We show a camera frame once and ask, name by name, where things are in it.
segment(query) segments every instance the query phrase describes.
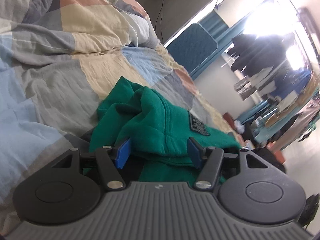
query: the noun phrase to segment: black patch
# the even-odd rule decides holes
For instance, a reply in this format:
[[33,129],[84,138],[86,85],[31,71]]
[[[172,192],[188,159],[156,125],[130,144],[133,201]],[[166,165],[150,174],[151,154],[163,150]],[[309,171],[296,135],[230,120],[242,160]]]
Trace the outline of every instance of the black patch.
[[210,133],[208,133],[207,129],[205,128],[204,124],[196,118],[193,114],[189,112],[190,116],[190,128],[193,131],[196,131],[202,135],[210,136]]

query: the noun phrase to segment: blue curtain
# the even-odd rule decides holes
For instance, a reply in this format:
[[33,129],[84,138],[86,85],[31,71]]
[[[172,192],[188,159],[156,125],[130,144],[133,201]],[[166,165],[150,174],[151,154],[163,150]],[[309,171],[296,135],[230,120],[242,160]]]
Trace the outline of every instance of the blue curtain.
[[243,17],[231,28],[228,27],[228,25],[215,11],[212,11],[199,22],[202,27],[207,30],[207,32],[210,33],[210,35],[217,41],[218,48],[190,73],[190,76],[193,80],[197,78],[212,62],[221,56],[221,54],[232,43],[231,39],[233,37],[243,32],[245,22],[247,21],[249,15],[250,14]]

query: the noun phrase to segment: green hoodie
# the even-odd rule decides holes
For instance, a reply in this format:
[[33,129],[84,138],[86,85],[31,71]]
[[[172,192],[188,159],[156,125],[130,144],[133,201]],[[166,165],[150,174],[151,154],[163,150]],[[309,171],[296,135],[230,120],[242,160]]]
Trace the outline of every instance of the green hoodie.
[[130,137],[131,154],[146,160],[140,181],[188,181],[192,185],[199,171],[188,157],[189,137],[203,147],[240,148],[231,136],[199,124],[186,109],[124,77],[97,112],[99,123],[91,137],[90,152]]

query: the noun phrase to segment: logo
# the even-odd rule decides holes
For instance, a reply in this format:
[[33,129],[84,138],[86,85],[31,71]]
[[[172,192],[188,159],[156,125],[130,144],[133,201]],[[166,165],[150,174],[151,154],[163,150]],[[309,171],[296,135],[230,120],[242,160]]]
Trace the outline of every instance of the logo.
[[161,189],[161,188],[163,188],[163,185],[158,184],[157,186],[155,186],[155,188],[156,188],[156,189]]
[[191,130],[196,131],[205,136],[210,136],[210,133],[208,133],[203,122],[201,122],[198,118],[196,118],[193,114],[191,114],[190,111],[189,111],[189,116],[190,116]]

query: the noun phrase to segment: floor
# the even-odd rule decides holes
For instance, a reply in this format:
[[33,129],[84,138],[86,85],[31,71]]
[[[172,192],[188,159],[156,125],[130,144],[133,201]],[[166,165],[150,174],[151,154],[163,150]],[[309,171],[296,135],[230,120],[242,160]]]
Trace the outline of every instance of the floor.
[[[317,127],[309,138],[302,142],[295,141],[283,150],[288,176],[303,187],[307,197],[320,193],[320,121]],[[312,234],[320,231],[320,209],[308,231]]]

